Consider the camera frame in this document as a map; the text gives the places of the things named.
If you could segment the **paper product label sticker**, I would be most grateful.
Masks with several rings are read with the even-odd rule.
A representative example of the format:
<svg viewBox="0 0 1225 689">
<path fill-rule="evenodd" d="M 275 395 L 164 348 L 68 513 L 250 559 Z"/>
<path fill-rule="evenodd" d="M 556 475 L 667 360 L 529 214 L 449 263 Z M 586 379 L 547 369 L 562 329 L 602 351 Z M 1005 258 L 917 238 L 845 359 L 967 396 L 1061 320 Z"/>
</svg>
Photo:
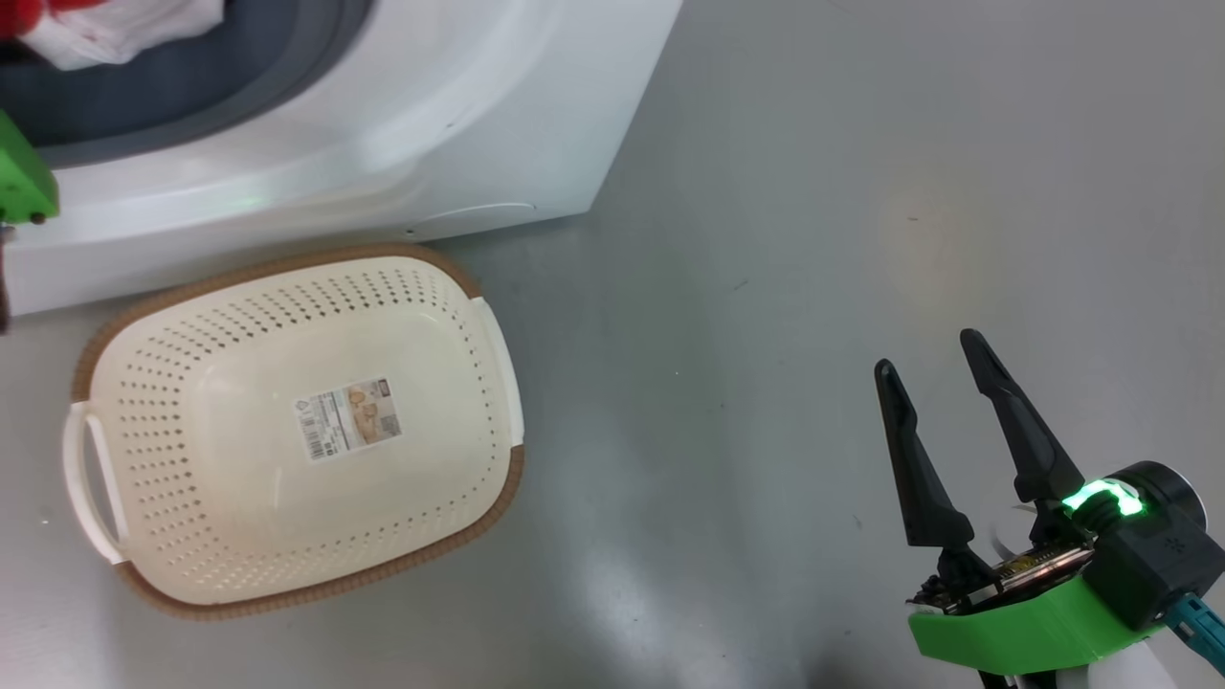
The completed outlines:
<svg viewBox="0 0 1225 689">
<path fill-rule="evenodd" d="M 292 411 L 312 465 L 377 446 L 403 432 L 387 378 L 326 389 L 293 401 Z"/>
</svg>

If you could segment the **cream perforated basket brown rim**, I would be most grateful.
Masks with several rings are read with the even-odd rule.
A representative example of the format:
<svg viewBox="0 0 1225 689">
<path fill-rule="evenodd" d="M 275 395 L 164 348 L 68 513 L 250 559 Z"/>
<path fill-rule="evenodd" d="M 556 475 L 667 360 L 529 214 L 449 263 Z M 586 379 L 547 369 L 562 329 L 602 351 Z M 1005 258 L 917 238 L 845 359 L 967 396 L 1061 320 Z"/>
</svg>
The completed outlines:
<svg viewBox="0 0 1225 689">
<path fill-rule="evenodd" d="M 372 378 L 402 435 L 312 465 L 292 402 Z M 377 584 L 499 523 L 526 466 L 477 282 L 408 243 L 240 268 L 138 302 L 83 349 L 62 433 L 89 544 L 146 602 L 219 620 Z"/>
</svg>

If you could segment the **white front-load washing machine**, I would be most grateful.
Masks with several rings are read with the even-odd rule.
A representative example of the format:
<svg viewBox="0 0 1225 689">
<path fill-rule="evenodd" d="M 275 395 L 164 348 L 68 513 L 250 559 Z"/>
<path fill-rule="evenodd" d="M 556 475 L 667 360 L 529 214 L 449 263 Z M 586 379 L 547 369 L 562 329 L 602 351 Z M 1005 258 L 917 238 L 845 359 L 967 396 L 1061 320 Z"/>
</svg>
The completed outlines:
<svg viewBox="0 0 1225 689">
<path fill-rule="evenodd" d="M 0 49 L 51 167 L 13 230 L 13 315 L 158 291 L 459 208 L 586 212 L 684 0 L 225 0 L 123 65 Z"/>
</svg>

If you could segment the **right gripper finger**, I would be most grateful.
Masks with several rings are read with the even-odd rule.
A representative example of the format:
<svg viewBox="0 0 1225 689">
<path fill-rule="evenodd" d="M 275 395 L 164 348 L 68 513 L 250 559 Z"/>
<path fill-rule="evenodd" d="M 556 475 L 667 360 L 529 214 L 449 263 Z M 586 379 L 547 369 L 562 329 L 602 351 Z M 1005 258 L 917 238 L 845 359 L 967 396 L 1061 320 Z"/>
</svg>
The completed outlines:
<svg viewBox="0 0 1225 689">
<path fill-rule="evenodd" d="M 908 546 L 937 548 L 937 576 L 946 588 L 984 588 L 996 584 L 993 568 L 971 549 L 974 528 L 957 510 L 918 435 L 916 409 L 888 359 L 876 362 L 880 398 L 894 485 Z"/>
<path fill-rule="evenodd" d="M 991 401 L 1013 457 L 1016 497 L 1036 508 L 1033 546 L 1087 546 L 1085 532 L 1076 527 L 1063 504 L 1084 487 L 1084 474 L 985 336 L 967 329 L 959 340 L 978 391 Z"/>
</svg>

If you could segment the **round white filter cover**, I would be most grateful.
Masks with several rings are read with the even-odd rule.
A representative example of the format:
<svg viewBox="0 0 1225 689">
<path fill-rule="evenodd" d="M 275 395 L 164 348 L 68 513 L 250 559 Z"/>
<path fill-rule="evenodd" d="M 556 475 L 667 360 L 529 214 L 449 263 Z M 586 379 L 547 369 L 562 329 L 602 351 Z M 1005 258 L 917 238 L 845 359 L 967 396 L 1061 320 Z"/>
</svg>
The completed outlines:
<svg viewBox="0 0 1225 689">
<path fill-rule="evenodd" d="M 467 235 L 526 224 L 537 219 L 537 208 L 526 202 L 496 202 L 459 208 L 417 221 L 404 230 L 419 242 Z"/>
</svg>

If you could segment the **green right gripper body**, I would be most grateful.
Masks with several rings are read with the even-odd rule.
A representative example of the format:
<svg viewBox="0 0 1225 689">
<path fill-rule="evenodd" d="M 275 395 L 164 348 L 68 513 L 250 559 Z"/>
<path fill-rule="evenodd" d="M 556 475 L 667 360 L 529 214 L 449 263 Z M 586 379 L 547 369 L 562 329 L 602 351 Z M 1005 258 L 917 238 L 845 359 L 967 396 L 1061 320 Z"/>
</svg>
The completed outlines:
<svg viewBox="0 0 1225 689">
<path fill-rule="evenodd" d="M 1093 546 L 1036 546 L 990 566 L 967 546 L 909 600 L 907 625 L 922 656 L 980 676 L 1041 676 L 1093 664 L 1158 633 L 1137 626 L 1084 575 Z"/>
</svg>

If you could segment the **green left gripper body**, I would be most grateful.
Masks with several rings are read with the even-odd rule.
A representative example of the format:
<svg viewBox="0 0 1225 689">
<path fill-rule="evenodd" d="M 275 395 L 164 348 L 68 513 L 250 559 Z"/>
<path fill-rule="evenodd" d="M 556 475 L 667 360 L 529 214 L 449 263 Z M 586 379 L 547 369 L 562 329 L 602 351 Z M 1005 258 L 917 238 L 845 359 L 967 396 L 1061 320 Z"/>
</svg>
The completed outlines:
<svg viewBox="0 0 1225 689">
<path fill-rule="evenodd" d="M 43 224 L 59 212 L 56 177 L 0 110 L 0 224 Z"/>
</svg>

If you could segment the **white garment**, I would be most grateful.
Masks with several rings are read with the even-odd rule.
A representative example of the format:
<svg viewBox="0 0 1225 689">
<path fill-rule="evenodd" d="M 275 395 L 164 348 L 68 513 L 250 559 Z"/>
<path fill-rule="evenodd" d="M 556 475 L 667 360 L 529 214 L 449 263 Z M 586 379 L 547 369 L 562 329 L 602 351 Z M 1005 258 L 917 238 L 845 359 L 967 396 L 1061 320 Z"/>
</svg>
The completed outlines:
<svg viewBox="0 0 1225 689">
<path fill-rule="evenodd" d="M 167 42 L 202 36 L 224 21 L 225 0 L 107 0 L 58 13 L 16 40 L 61 71 L 123 65 Z"/>
</svg>

